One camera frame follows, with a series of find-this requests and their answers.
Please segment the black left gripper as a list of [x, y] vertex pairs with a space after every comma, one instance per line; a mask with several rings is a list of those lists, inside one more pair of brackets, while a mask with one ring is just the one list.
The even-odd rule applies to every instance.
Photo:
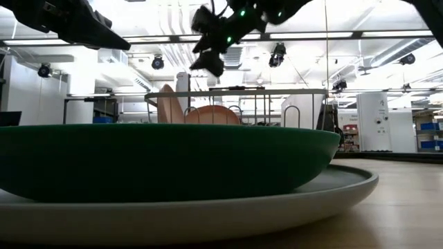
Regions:
[[131, 44], [115, 33], [112, 21], [92, 7], [87, 0], [0, 0], [15, 19], [43, 33], [57, 33], [60, 39], [91, 49], [129, 50]]

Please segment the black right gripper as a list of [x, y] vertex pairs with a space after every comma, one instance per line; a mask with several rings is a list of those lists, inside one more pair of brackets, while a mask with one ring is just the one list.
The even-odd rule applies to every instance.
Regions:
[[215, 77], [220, 77], [224, 72], [224, 63], [220, 59], [221, 51], [218, 43], [209, 35], [202, 35], [195, 47], [194, 54], [199, 54], [198, 58], [190, 65], [190, 70], [207, 70]]

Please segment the storage shelf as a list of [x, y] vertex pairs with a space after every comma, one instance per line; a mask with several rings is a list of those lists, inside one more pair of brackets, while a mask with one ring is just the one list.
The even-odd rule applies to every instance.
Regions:
[[[421, 123], [435, 122], [440, 124], [439, 131], [421, 130]], [[417, 143], [417, 151], [419, 153], [443, 153], [443, 150], [422, 149], [420, 142], [423, 140], [443, 140], [443, 116], [429, 115], [429, 116], [416, 116], [415, 117], [415, 137]]]

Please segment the large white plate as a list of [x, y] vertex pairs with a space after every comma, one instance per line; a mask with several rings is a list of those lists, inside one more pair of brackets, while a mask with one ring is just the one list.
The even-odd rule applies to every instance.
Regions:
[[340, 214], [379, 177], [330, 165], [290, 194], [170, 203], [39, 203], [0, 190], [0, 241], [63, 246], [153, 246], [251, 237]]

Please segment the black background table frame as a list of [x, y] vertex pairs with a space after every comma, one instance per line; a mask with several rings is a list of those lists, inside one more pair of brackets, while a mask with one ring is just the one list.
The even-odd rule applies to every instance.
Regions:
[[105, 97], [105, 96], [94, 96], [94, 97], [85, 97], [85, 98], [66, 98], [64, 99], [64, 107], [63, 107], [63, 124], [66, 124], [66, 117], [67, 117], [67, 106], [68, 103], [70, 101], [82, 101], [82, 102], [100, 102], [103, 101], [105, 102], [105, 110], [104, 111], [99, 111], [99, 113], [103, 113], [105, 115], [107, 115], [107, 103], [110, 102], [114, 105], [114, 110], [113, 113], [111, 114], [111, 117], [113, 118], [113, 123], [118, 121], [118, 116], [119, 116], [119, 112], [118, 112], [118, 101], [116, 98], [111, 98], [111, 97]]

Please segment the white cutlery holder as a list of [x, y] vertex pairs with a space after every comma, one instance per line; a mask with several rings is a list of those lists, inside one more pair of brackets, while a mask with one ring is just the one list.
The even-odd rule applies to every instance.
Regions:
[[322, 94], [289, 95], [281, 104], [281, 126], [317, 129], [324, 98]]

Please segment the black overhead frame beam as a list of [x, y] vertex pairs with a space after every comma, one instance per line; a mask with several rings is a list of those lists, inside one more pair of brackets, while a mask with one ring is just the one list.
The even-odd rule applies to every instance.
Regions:
[[[251, 33], [241, 39], [242, 42], [287, 42], [287, 41], [322, 41], [355, 39], [421, 39], [432, 38], [429, 30], [354, 30], [331, 32], [292, 32], [292, 33]], [[159, 35], [134, 36], [125, 40], [132, 45], [148, 44], [189, 44], [200, 40], [200, 35]], [[61, 39], [5, 39], [0, 46], [5, 47], [40, 47], [68, 46]]]

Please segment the green bowl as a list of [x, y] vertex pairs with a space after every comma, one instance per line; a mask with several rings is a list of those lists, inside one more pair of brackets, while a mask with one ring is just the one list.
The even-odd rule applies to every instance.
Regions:
[[287, 194], [316, 178], [330, 131], [213, 124], [0, 127], [0, 190], [45, 203], [131, 203]]

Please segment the dark monitor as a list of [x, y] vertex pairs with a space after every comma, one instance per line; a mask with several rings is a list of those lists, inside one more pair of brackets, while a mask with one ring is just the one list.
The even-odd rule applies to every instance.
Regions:
[[0, 127], [19, 126], [21, 115], [22, 115], [21, 111], [0, 112]]

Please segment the grey ceiling air duct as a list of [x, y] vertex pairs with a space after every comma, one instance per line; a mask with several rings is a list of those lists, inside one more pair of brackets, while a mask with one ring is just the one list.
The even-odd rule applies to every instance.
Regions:
[[403, 57], [407, 57], [412, 54], [413, 51], [434, 42], [435, 38], [419, 38], [419, 39], [404, 39], [395, 44], [394, 46], [386, 49], [380, 54], [364, 59], [363, 65], [359, 66], [356, 70], [358, 72], [363, 71], [364, 74], [368, 74], [368, 71], [373, 68], [384, 66], [391, 62], [397, 62]]

